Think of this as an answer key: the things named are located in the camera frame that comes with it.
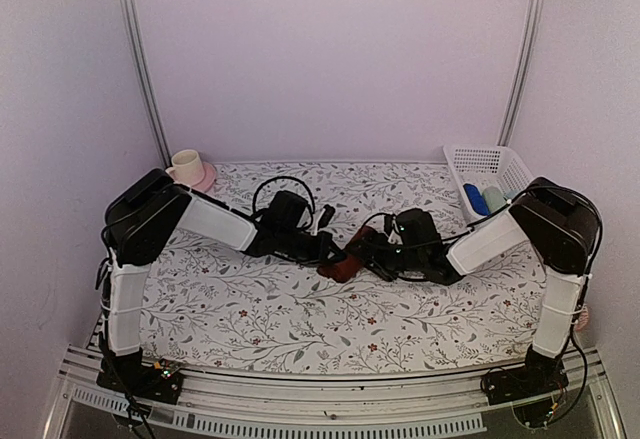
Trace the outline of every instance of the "brown object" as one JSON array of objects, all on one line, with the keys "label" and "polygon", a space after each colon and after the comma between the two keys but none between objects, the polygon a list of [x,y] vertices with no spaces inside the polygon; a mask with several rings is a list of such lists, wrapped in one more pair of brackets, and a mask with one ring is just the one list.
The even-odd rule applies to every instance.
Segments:
[{"label": "brown object", "polygon": [[[375,234],[375,232],[376,232],[375,229],[369,226],[363,226],[351,238],[351,240],[349,241],[349,244],[353,244],[355,241],[362,239],[364,237],[371,236],[372,234]],[[358,271],[362,269],[363,265],[364,263],[362,262],[362,260],[358,259],[352,254],[347,254],[347,258],[342,262],[339,262],[337,264],[320,266],[318,268],[318,274],[320,274],[323,277],[328,277],[329,279],[333,279],[336,282],[344,283],[344,282],[347,282],[352,277],[354,277],[358,273]]]}]

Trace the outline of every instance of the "floral tablecloth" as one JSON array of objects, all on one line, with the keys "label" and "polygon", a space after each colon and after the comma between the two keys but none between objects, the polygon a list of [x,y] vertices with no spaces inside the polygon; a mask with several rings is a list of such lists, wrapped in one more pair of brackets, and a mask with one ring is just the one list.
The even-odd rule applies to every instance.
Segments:
[{"label": "floral tablecloth", "polygon": [[[292,175],[344,245],[374,212],[429,210],[443,237],[464,228],[446,166],[428,164],[226,164],[211,195],[250,211],[257,186]],[[304,195],[295,183],[276,189]],[[450,287],[383,282],[361,271],[346,284],[272,257],[251,258],[176,230],[145,290],[146,354],[192,365],[307,374],[450,369],[524,356],[538,320],[544,275],[528,245]]]}]

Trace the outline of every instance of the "cup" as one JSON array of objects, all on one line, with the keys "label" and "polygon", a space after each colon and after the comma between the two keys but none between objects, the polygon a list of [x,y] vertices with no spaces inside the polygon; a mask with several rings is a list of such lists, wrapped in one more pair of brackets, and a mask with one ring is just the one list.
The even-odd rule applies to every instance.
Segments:
[{"label": "cup", "polygon": [[204,179],[205,170],[198,151],[185,149],[177,152],[171,158],[171,164],[173,166],[167,169],[167,174],[176,182],[194,186]]}]

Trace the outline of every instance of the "pink saucer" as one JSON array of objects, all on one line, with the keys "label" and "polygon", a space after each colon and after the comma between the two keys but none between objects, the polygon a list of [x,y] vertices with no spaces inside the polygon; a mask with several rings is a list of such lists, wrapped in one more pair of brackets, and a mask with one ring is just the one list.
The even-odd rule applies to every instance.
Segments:
[{"label": "pink saucer", "polygon": [[[190,187],[198,192],[207,192],[209,189],[211,189],[211,186],[213,186],[213,183],[216,181],[216,168],[208,162],[203,162],[202,166],[204,167],[204,178],[199,183],[193,184]],[[171,172],[169,173],[169,175],[174,181],[176,180]]]}]

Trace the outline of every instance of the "vent grille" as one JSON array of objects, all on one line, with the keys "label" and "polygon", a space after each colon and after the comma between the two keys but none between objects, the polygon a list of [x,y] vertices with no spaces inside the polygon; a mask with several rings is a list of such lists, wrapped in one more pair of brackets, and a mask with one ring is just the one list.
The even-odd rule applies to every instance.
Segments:
[{"label": "vent grille", "polygon": [[[96,409],[121,416],[127,415],[127,401],[112,393],[76,386],[73,398],[76,402]],[[171,422],[160,423],[153,417],[149,418],[149,422],[224,439],[436,439],[467,436],[487,430],[480,414],[410,424],[321,427],[276,426],[174,411]]]},{"label": "vent grille", "polygon": [[419,439],[459,437],[486,428],[480,414],[471,414],[441,421],[407,425],[376,425],[335,427],[329,429],[305,426],[265,426],[221,421],[198,414],[178,412],[173,426],[191,429],[205,435],[231,439]]},{"label": "vent grille", "polygon": [[498,174],[500,151],[486,149],[459,149],[453,156],[453,165],[458,172],[481,172]]},{"label": "vent grille", "polygon": [[512,159],[505,169],[500,182],[502,183],[501,185],[504,192],[520,192],[529,185],[531,179],[529,178],[529,174],[522,169],[520,163],[515,159]]}]

